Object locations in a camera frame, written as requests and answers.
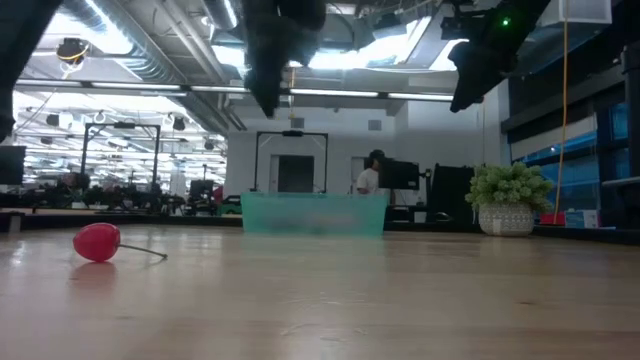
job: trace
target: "white wall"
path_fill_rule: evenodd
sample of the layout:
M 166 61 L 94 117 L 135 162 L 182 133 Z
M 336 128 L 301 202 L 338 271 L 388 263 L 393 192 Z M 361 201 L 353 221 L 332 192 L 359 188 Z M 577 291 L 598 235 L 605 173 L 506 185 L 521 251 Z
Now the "white wall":
M 228 138 L 225 196 L 240 194 L 253 187 L 256 131 L 290 129 L 288 111 L 281 111 L 281 120 L 267 120 L 254 109 L 238 109 L 238 115 L 249 128 L 248 132 L 230 133 Z M 394 118 L 385 110 L 305 108 L 295 116 L 305 118 L 305 132 L 329 134 L 329 162 L 327 191 L 346 194 L 351 189 L 351 159 L 366 157 L 373 149 L 381 149 L 395 156 Z M 382 120 L 382 131 L 368 131 L 369 120 Z M 314 183 L 323 188 L 324 139 L 322 137 L 283 138 L 262 135 L 258 152 L 258 188 L 269 189 L 270 159 L 272 155 L 309 155 L 315 158 Z
M 479 105 L 478 115 L 482 121 L 482 163 L 510 165 L 511 153 L 507 135 L 500 130 L 500 124 L 510 115 L 508 80 L 485 95 L 484 103 Z
M 294 112 L 305 118 L 306 132 L 329 133 L 327 190 L 345 194 L 351 187 L 351 159 L 366 157 L 373 149 L 383 150 L 397 160 L 417 162 L 420 170 L 445 166 L 476 166 L 483 162 L 503 162 L 506 140 L 500 134 L 500 121 L 508 116 L 496 90 L 484 105 L 473 105 L 453 114 L 448 103 L 407 102 L 395 118 L 384 110 L 305 108 Z M 253 187 L 255 131 L 282 131 L 290 128 L 289 110 L 282 110 L 276 120 L 267 120 L 256 108 L 237 109 L 249 132 L 230 133 L 225 195 L 240 194 Z M 368 121 L 382 120 L 382 131 L 368 131 Z M 272 155 L 311 155 L 315 157 L 314 181 L 323 187 L 324 141 L 311 138 L 282 138 L 263 135 L 259 151 L 258 187 L 269 189 Z M 403 192 L 406 202 L 426 198 L 421 193 Z
M 420 171 L 444 166 L 475 166 L 482 160 L 481 123 L 477 105 L 457 114 L 448 103 L 409 102 L 396 118 L 397 159 L 416 162 Z M 413 204 L 426 199 L 424 181 L 420 193 L 403 192 Z

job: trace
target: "balloon string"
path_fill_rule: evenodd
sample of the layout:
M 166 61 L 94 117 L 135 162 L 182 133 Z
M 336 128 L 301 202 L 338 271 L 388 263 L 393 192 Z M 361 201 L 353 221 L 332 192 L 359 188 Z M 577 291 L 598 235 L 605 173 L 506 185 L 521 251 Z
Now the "balloon string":
M 163 259 L 166 259 L 166 258 L 169 257 L 169 255 L 167 255 L 167 254 L 162 254 L 162 253 L 151 251 L 151 250 L 148 250 L 148 249 L 139 248 L 137 246 L 120 244 L 120 245 L 118 245 L 118 247 L 123 247 L 123 248 L 126 248 L 126 249 L 133 249 L 133 250 L 138 250 L 138 251 L 146 252 L 146 253 L 153 254 L 153 255 L 158 255 L 158 256 L 162 257 Z

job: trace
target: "person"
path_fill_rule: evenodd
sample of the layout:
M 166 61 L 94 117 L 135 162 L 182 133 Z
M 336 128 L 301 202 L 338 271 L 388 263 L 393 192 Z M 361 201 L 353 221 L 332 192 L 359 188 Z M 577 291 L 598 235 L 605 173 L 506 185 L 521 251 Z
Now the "person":
M 378 194 L 383 195 L 386 194 L 386 189 L 378 188 L 378 171 L 380 170 L 380 162 L 385 159 L 385 154 L 382 150 L 373 150 L 369 154 L 369 158 L 367 159 L 367 168 L 360 173 L 358 176 L 358 180 L 356 182 L 356 188 L 358 189 L 358 193 L 362 195 L 369 194 Z M 395 203 L 395 193 L 391 191 L 390 200 L 391 204 Z

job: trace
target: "red balloon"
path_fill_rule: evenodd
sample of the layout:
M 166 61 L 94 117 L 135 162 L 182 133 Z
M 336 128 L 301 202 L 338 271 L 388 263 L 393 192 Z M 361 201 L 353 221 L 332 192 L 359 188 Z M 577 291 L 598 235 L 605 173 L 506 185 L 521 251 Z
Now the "red balloon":
M 73 247 L 82 257 L 104 262 L 113 257 L 120 245 L 120 229 L 105 223 L 88 225 L 73 238 Z

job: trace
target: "orange cable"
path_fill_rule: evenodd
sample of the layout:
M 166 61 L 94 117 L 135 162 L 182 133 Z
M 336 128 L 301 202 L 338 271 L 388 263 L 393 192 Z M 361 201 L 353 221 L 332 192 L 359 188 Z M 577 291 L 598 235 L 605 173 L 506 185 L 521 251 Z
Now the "orange cable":
M 564 165 L 564 146 L 567 142 L 567 118 L 568 118 L 568 93 L 569 93 L 569 0 L 565 0 L 564 8 L 564 69 L 562 81 L 562 143 L 560 144 L 560 163 L 558 164 L 558 184 L 556 187 L 556 206 L 553 215 L 553 224 L 558 224 L 558 212 L 560 211 L 560 190 L 562 188 L 562 167 Z
M 89 46 L 86 46 L 84 48 L 84 50 L 82 50 L 80 53 L 75 54 L 75 55 L 71 55 L 71 56 L 60 56 L 60 55 L 58 55 L 58 59 L 60 59 L 60 60 L 77 60 L 80 56 L 86 54 L 87 51 L 89 51 Z

